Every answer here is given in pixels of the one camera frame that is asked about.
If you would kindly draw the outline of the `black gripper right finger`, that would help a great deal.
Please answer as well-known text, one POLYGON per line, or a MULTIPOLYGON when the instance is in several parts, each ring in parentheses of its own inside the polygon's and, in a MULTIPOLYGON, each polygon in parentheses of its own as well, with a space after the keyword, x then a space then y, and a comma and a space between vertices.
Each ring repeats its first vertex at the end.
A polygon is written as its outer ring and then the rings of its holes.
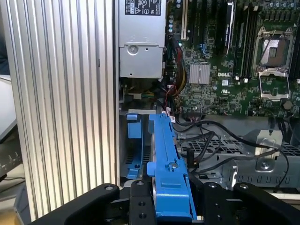
POLYGON ((300 210, 249 183, 226 190, 216 183, 202 189, 205 225, 298 225, 300 210))

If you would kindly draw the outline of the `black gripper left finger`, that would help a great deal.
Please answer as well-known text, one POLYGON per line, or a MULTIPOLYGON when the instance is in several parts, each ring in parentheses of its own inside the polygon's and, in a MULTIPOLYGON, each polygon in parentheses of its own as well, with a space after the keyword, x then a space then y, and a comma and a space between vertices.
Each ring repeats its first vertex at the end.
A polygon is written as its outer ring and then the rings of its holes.
POLYGON ((102 184, 32 222, 34 225, 155 225, 150 184, 102 184))

